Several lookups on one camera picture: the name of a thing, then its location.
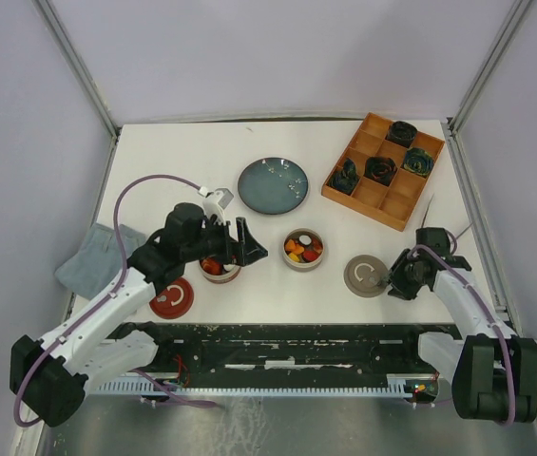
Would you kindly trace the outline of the red steel lunch bowl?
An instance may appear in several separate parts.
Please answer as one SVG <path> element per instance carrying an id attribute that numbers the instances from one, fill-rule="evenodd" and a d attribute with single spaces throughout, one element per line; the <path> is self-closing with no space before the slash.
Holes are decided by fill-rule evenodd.
<path id="1" fill-rule="evenodd" d="M 223 266 L 223 273 L 221 275 L 209 275 L 207 274 L 201 267 L 200 261 L 200 268 L 201 268 L 201 274 L 211 283 L 214 284 L 224 284 L 228 283 L 232 280 L 234 280 L 240 273 L 240 266 L 235 264 L 222 264 Z"/>

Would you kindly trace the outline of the red pepper piece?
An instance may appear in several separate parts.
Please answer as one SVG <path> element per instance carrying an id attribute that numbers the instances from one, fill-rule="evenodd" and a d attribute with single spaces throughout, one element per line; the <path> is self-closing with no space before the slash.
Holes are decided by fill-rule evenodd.
<path id="1" fill-rule="evenodd" d="M 206 258 L 201 262 L 202 269 L 211 276 L 220 276 L 223 273 L 223 266 L 214 258 Z"/>

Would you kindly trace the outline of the beige lunch box lid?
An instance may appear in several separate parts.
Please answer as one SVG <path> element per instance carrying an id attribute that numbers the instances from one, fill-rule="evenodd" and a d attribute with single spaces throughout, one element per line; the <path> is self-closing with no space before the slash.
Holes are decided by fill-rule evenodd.
<path id="1" fill-rule="evenodd" d="M 347 263 L 343 277 L 345 285 L 354 295 L 373 298 L 386 291 L 388 272 L 379 258 L 359 255 Z"/>

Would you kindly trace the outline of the beige lunch box bowl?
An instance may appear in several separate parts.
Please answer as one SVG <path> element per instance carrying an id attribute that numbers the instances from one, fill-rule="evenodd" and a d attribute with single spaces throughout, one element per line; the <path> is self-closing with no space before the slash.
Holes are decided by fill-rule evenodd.
<path id="1" fill-rule="evenodd" d="M 301 235 L 307 235 L 307 236 L 309 236 L 309 237 L 312 239 L 312 241 L 313 241 L 314 239 L 317 239 L 317 240 L 321 241 L 322 244 L 323 244 L 323 252 L 322 252 L 322 254 L 319 255 L 319 258 L 318 258 L 316 261 L 312 262 L 312 263 L 307 263 L 307 262 L 305 262 L 305 261 L 304 261 L 304 258 L 303 258 L 303 256 L 302 256 L 302 254 L 303 254 L 305 251 L 314 251 L 313 248 L 312 248 L 312 243 L 311 243 L 310 245 L 303 245 L 303 244 L 301 244 L 301 243 L 299 242 L 299 240 L 298 240 L 298 238 L 299 238 Z M 289 253 L 287 253 L 287 252 L 285 251 L 285 249 L 284 249 L 284 245 L 285 245 L 285 243 L 287 242 L 288 239 L 291 239 L 291 238 L 294 239 L 294 240 L 296 240 L 298 243 L 300 243 L 301 245 L 303 245 L 304 248 L 305 248 L 304 252 L 303 252 L 302 254 L 298 255 L 299 258 L 300 258 L 300 263 L 296 263 L 296 262 L 292 261 L 292 260 L 287 256 Z M 316 233 L 316 232 L 314 232 L 314 231 L 312 231 L 312 230 L 310 230 L 310 229 L 302 229 L 302 228 L 300 228 L 300 229 L 296 229 L 296 230 L 290 232 L 290 233 L 285 237 L 284 241 L 282 242 L 281 255 L 282 255 L 282 258 L 283 258 L 285 264 L 286 264 L 288 267 L 290 267 L 291 269 L 293 269 L 293 270 L 295 270 L 295 271 L 298 271 L 298 272 L 310 272 L 310 271 L 313 271 L 314 269 L 316 269 L 316 268 L 320 265 L 320 263 L 321 263 L 321 261 L 323 260 L 323 258 L 325 257 L 325 253 L 326 253 L 326 247 L 325 247 L 325 243 L 324 243 L 322 237 L 321 237 L 318 233 Z"/>

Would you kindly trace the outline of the small black white roll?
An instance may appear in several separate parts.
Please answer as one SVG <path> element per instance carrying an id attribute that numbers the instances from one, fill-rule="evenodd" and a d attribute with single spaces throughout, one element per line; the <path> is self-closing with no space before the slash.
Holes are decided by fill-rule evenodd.
<path id="1" fill-rule="evenodd" d="M 310 245 L 312 243 L 312 239 L 307 235 L 301 235 L 298 240 L 303 245 Z"/>

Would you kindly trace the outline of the red black sushi piece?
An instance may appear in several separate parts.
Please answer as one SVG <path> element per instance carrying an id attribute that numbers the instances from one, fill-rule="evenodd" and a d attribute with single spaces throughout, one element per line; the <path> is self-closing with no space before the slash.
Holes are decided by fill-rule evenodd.
<path id="1" fill-rule="evenodd" d="M 315 251 L 305 251 L 302 256 L 307 263 L 312 263 L 319 258 L 319 254 Z"/>

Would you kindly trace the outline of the metal tongs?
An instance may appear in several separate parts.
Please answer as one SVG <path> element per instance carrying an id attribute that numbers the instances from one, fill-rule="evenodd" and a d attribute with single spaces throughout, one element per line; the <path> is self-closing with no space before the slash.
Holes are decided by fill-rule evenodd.
<path id="1" fill-rule="evenodd" d="M 429 198 L 429 200 L 428 200 L 428 202 L 427 202 L 427 204 L 426 204 L 426 208 L 425 208 L 424 214 L 423 214 L 422 219 L 421 219 L 421 222 L 420 222 L 420 227 L 421 227 L 421 228 L 425 228 L 425 227 L 427 227 L 428 215 L 429 215 L 430 210 L 431 210 L 431 206 L 432 206 L 433 199 L 434 199 L 434 195 L 431 195 L 430 198 Z M 458 234 L 449 233 L 449 237 L 450 237 L 451 242 L 458 241 L 464 234 L 466 234 L 468 231 L 471 230 L 473 224 L 474 224 L 474 222 L 471 221 L 471 222 L 470 222 L 464 229 L 462 229 Z"/>

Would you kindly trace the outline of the blue ceramic food plate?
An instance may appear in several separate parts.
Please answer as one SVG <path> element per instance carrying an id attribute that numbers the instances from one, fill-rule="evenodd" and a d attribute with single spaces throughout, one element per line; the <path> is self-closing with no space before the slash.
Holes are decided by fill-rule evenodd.
<path id="1" fill-rule="evenodd" d="M 287 214 L 298 208 L 309 191 L 309 180 L 295 162 L 268 157 L 251 162 L 240 173 L 238 193 L 251 210 L 266 216 Z"/>

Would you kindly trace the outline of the bacon piece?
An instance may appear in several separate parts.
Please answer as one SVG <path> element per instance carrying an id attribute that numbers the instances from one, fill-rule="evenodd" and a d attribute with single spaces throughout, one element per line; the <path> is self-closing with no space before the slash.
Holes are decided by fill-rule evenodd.
<path id="1" fill-rule="evenodd" d="M 321 255 L 322 252 L 323 252 L 323 244 L 322 244 L 321 241 L 319 241 L 319 240 L 317 240 L 317 239 L 314 239 L 314 240 L 312 241 L 312 248 L 313 248 L 313 250 L 314 250 L 316 253 L 318 253 L 319 255 Z"/>

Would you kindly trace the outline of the wooden compartment tray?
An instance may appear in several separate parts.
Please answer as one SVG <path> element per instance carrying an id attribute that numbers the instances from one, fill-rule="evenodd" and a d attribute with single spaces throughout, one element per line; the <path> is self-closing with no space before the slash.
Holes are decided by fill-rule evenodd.
<path id="1" fill-rule="evenodd" d="M 445 141 L 405 122 L 366 115 L 321 187 L 321 195 L 404 231 Z"/>

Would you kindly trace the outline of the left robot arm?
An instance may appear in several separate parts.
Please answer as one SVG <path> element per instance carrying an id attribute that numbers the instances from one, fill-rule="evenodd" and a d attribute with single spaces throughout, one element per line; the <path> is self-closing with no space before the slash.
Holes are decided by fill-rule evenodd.
<path id="1" fill-rule="evenodd" d="M 14 419 L 21 428 L 38 423 L 58 427 L 102 384 L 149 366 L 168 368 L 173 346 L 139 330 L 124 339 L 103 342 L 131 314 L 182 277 L 189 263 L 213 258 L 223 264 L 249 266 L 268 256 L 237 218 L 237 236 L 217 215 L 193 203 L 179 203 L 164 227 L 135 250 L 108 285 L 76 315 L 38 339 L 21 336 L 11 347 L 10 390 Z"/>

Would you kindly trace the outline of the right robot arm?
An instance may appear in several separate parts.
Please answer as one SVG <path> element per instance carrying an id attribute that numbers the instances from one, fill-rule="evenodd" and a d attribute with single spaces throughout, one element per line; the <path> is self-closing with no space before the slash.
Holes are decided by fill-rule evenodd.
<path id="1" fill-rule="evenodd" d="M 488 304 L 462 256 L 425 245 L 404 250 L 388 272 L 390 295 L 413 300 L 423 287 L 445 305 L 459 332 L 424 332 L 400 348 L 410 371 L 431 365 L 451 385 L 459 417 L 511 425 L 537 417 L 537 342 L 520 336 Z"/>

